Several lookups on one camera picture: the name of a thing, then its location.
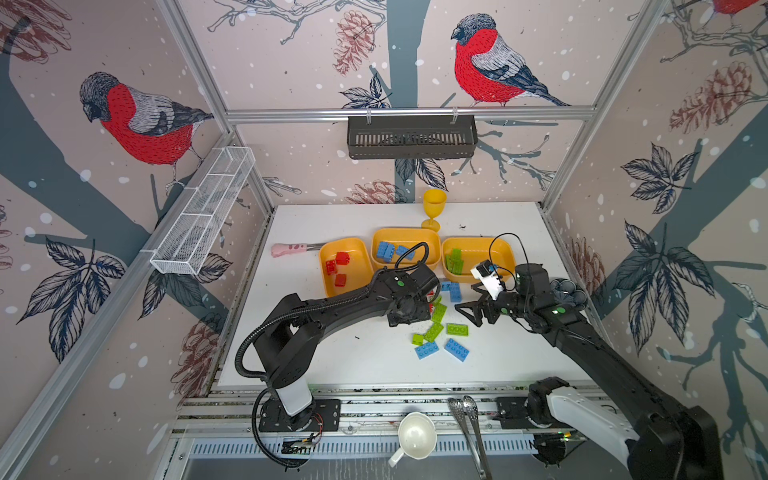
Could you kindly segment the blue lego brick upturned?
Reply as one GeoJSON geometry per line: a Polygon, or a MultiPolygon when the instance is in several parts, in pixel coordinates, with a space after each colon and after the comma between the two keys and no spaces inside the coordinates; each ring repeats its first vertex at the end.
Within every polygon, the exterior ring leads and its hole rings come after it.
{"type": "Polygon", "coordinates": [[[394,251],[394,246],[391,243],[389,243],[389,242],[381,241],[378,244],[378,248],[377,248],[377,251],[376,251],[376,257],[377,257],[377,253],[378,252],[387,251],[387,250],[393,250],[394,251]]]}

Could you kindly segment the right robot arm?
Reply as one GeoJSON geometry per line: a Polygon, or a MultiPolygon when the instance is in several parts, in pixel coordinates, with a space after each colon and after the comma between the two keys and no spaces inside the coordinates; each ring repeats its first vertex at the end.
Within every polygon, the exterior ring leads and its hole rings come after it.
{"type": "Polygon", "coordinates": [[[457,305],[476,326],[501,317],[539,335],[588,374],[616,404],[612,413],[551,376],[530,385],[528,420],[564,423],[599,445],[634,479],[721,479],[718,428],[700,406],[686,407],[658,388],[608,345],[574,306],[552,293],[547,271],[526,261],[509,270],[491,252],[471,270],[476,301],[457,305]]]}

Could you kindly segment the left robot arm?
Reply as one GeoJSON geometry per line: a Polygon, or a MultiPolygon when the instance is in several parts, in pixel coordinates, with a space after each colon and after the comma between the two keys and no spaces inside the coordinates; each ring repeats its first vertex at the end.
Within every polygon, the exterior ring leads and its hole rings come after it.
{"type": "Polygon", "coordinates": [[[415,264],[379,269],[367,285],[355,290],[324,299],[283,297],[240,343],[234,357],[236,372],[266,384],[288,430],[303,429],[315,418],[305,374],[325,337],[375,317],[386,317],[391,328],[431,318],[430,298],[440,291],[440,282],[427,266],[427,243],[416,244],[406,254],[419,249],[424,255],[415,264]]]}

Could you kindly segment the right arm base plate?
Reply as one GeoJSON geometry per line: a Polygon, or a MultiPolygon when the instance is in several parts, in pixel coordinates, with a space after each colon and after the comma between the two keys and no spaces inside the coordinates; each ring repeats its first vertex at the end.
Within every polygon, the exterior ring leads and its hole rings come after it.
{"type": "Polygon", "coordinates": [[[500,422],[502,429],[537,429],[529,418],[527,401],[528,398],[523,396],[497,397],[494,419],[500,422]]]}

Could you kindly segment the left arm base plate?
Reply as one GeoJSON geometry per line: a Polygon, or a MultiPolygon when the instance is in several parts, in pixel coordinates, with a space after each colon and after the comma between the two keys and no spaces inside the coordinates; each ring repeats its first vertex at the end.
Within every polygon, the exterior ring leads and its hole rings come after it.
{"type": "Polygon", "coordinates": [[[338,399],[315,399],[313,403],[290,416],[278,399],[266,400],[257,413],[260,433],[336,432],[341,416],[338,399]]]}

